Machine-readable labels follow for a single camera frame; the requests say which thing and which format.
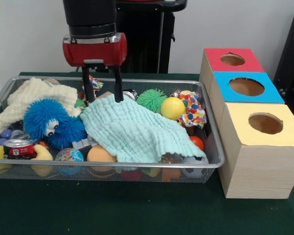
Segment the white ball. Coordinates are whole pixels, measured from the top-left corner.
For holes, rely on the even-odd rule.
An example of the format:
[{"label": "white ball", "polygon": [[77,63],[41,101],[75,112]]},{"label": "white ball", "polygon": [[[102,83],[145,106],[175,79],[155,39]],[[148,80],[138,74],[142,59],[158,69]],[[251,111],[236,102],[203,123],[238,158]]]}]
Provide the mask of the white ball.
[{"label": "white ball", "polygon": [[[201,158],[201,160],[197,160],[195,157],[185,158],[182,163],[186,164],[209,164],[207,158]],[[183,174],[188,178],[196,178],[199,179],[202,177],[203,168],[183,168]]]}]

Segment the stacked boxes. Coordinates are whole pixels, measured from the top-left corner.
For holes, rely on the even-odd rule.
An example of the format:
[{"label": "stacked boxes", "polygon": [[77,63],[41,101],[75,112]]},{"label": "stacked boxes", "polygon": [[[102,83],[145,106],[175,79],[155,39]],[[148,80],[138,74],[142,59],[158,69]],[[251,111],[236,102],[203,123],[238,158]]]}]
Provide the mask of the stacked boxes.
[{"label": "stacked boxes", "polygon": [[294,116],[250,49],[205,49],[209,94],[226,161],[227,198],[288,198],[294,186]]}]

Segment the googly eye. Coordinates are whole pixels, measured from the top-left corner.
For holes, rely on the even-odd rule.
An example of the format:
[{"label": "googly eye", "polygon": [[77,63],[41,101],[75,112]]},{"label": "googly eye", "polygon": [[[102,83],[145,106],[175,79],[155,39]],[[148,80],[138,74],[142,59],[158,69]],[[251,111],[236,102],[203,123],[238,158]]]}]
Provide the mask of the googly eye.
[{"label": "googly eye", "polygon": [[47,136],[47,137],[53,136],[54,135],[54,129],[50,130],[50,129],[46,128],[46,131],[45,131],[44,135]]},{"label": "googly eye", "polygon": [[59,127],[59,122],[57,119],[51,119],[47,122],[46,128],[49,130],[54,130]]}]

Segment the wire mesh basket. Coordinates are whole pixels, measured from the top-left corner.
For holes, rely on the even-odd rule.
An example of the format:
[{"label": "wire mesh basket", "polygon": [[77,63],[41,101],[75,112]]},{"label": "wire mesh basket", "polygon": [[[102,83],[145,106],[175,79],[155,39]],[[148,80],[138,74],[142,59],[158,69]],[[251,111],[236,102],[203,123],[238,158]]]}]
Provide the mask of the wire mesh basket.
[{"label": "wire mesh basket", "polygon": [[[0,113],[7,107],[7,99],[29,76],[11,78],[0,93]],[[82,91],[82,82],[78,78],[53,77],[61,84]],[[114,79],[99,79],[104,83],[101,95],[113,92]],[[39,180],[88,180],[88,181],[143,181],[143,182],[185,182],[205,183],[214,170],[224,162],[223,148],[205,87],[195,81],[139,80],[124,79],[123,89],[134,89],[138,94],[148,89],[160,89],[166,95],[175,90],[197,91],[199,102],[207,113],[208,123],[202,130],[196,128],[205,145],[208,164],[143,164],[143,163],[100,163],[100,162],[64,162],[0,159],[0,179],[39,179]],[[55,158],[57,151],[50,149]]]}]

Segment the circular hole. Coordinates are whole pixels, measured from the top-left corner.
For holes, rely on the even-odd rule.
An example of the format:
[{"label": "circular hole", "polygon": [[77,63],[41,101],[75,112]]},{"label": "circular hole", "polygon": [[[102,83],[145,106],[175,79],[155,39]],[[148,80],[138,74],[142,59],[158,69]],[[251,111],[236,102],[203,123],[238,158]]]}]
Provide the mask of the circular hole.
[{"label": "circular hole", "polygon": [[247,96],[258,96],[265,91],[264,86],[259,82],[246,77],[234,78],[229,84],[232,90]]},{"label": "circular hole", "polygon": [[226,54],[221,57],[221,61],[226,65],[238,66],[245,64],[245,59],[236,54]]},{"label": "circular hole", "polygon": [[266,134],[274,135],[283,129],[283,122],[276,116],[267,113],[252,114],[248,122],[252,128]]}]

